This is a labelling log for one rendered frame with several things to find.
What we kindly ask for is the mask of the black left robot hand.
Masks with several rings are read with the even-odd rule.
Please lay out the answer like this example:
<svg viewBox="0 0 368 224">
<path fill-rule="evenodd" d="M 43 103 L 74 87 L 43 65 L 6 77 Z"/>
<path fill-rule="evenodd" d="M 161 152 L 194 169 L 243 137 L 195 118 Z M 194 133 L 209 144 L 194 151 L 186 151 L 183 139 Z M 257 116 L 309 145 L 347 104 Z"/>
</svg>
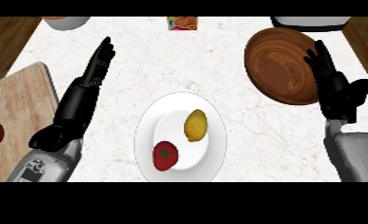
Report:
<svg viewBox="0 0 368 224">
<path fill-rule="evenodd" d="M 83 138 L 114 56 L 114 45 L 111 38 L 107 37 L 90 57 L 83 75 L 68 86 L 55 112 L 53 123 L 33 135 L 28 142 L 30 148 L 56 152 L 73 140 Z"/>
</svg>

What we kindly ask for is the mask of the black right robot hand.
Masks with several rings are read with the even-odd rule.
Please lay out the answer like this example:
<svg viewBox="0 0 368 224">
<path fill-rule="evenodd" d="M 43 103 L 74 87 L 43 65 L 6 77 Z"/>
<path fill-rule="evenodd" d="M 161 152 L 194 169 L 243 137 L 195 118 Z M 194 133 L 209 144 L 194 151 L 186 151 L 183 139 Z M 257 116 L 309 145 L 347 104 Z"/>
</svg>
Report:
<svg viewBox="0 0 368 224">
<path fill-rule="evenodd" d="M 321 111 L 328 120 L 356 123 L 356 108 L 368 96 L 368 79 L 349 83 L 345 74 L 336 69 L 330 51 L 321 40 L 315 42 L 315 51 L 306 51 L 303 58 L 309 64 L 319 96 Z"/>
</svg>

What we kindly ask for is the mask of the brown wooden bowl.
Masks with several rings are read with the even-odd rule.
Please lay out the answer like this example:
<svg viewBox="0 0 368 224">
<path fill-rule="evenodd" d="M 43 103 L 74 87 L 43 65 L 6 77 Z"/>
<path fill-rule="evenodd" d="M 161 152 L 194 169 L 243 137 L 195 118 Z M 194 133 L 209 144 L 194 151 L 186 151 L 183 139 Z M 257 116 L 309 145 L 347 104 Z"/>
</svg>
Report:
<svg viewBox="0 0 368 224">
<path fill-rule="evenodd" d="M 288 105 L 318 102 L 315 78 L 303 58 L 315 50 L 315 40 L 296 30 L 272 27 L 250 38 L 244 68 L 257 90 Z"/>
</svg>

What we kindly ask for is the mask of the white plate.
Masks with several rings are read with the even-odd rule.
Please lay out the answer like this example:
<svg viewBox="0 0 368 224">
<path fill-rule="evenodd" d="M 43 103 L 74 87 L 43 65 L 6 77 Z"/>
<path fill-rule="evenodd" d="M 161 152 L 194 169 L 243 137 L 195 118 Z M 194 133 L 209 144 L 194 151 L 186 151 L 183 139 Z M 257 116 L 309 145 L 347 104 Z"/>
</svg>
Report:
<svg viewBox="0 0 368 224">
<path fill-rule="evenodd" d="M 203 139 L 189 142 L 185 119 L 200 109 L 209 129 Z M 166 170 L 154 167 L 154 147 L 170 141 L 179 149 L 179 161 Z M 212 181 L 226 157 L 226 126 L 210 101 L 194 93 L 170 93 L 148 107 L 135 133 L 135 157 L 148 181 Z"/>
</svg>

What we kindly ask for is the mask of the yellow lemon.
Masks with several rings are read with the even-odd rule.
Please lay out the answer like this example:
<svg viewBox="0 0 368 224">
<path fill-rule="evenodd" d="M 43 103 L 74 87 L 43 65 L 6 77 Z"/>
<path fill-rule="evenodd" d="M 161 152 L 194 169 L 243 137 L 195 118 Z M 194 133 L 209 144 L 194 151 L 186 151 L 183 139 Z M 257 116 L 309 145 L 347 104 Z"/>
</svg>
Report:
<svg viewBox="0 0 368 224">
<path fill-rule="evenodd" d="M 189 142 L 200 141 L 207 133 L 207 117 L 200 109 L 188 115 L 183 123 L 183 134 Z"/>
</svg>

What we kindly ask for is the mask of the pale wooden cutting board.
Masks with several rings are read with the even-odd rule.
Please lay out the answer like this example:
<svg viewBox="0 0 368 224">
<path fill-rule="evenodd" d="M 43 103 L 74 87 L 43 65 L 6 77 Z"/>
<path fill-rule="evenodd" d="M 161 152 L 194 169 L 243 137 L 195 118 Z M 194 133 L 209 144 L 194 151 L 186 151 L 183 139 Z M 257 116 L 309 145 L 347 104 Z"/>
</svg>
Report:
<svg viewBox="0 0 368 224">
<path fill-rule="evenodd" d="M 58 95 L 43 62 L 37 62 L 0 80 L 0 182 L 30 152 L 33 134 L 53 122 Z"/>
</svg>

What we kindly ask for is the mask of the white round pot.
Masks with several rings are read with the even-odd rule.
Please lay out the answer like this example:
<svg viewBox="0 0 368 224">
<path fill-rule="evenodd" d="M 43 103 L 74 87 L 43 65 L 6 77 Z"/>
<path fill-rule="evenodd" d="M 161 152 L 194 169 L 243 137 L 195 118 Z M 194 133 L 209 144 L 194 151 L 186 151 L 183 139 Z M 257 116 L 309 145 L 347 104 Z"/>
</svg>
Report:
<svg viewBox="0 0 368 224">
<path fill-rule="evenodd" d="M 53 17 L 43 20 L 53 29 L 68 31 L 80 28 L 87 23 L 89 17 Z"/>
</svg>

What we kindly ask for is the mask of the red tomato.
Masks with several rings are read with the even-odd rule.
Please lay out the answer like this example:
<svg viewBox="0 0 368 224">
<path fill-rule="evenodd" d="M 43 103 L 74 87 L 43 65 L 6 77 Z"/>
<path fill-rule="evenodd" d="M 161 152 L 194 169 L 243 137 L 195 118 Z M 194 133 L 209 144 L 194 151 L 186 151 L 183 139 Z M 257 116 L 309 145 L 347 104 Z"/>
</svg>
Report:
<svg viewBox="0 0 368 224">
<path fill-rule="evenodd" d="M 170 141 L 157 143 L 152 150 L 152 164 L 160 171 L 170 169 L 179 161 L 179 149 Z"/>
</svg>

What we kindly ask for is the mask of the orange printed food box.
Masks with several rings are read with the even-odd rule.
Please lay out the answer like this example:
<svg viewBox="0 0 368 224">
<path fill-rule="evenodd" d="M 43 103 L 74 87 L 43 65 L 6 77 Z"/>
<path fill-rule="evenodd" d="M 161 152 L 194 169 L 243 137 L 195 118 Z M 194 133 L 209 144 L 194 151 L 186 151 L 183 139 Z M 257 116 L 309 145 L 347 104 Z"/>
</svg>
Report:
<svg viewBox="0 0 368 224">
<path fill-rule="evenodd" d="M 170 30 L 195 30 L 197 17 L 167 17 Z"/>
</svg>

